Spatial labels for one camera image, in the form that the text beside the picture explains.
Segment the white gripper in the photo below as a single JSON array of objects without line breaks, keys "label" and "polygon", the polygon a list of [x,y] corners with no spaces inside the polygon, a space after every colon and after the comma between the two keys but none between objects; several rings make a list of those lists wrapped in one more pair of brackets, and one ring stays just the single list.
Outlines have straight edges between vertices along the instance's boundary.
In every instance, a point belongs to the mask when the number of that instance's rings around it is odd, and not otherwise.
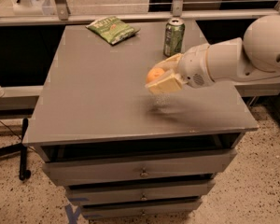
[{"label": "white gripper", "polygon": [[146,88],[152,94],[164,94],[180,91],[184,84],[192,88],[209,87],[214,84],[207,67],[207,51],[210,45],[204,43],[188,49],[183,55],[177,53],[155,65],[165,73],[154,78]]}]

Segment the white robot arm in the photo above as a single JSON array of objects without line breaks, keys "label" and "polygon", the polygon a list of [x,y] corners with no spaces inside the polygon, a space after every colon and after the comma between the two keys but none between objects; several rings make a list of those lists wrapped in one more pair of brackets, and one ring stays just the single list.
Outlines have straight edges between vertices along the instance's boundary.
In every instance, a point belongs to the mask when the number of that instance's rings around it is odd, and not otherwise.
[{"label": "white robot arm", "polygon": [[280,15],[252,22],[242,38],[204,43],[153,66],[146,88],[153,94],[185,85],[209,87],[219,81],[248,82],[280,77]]}]

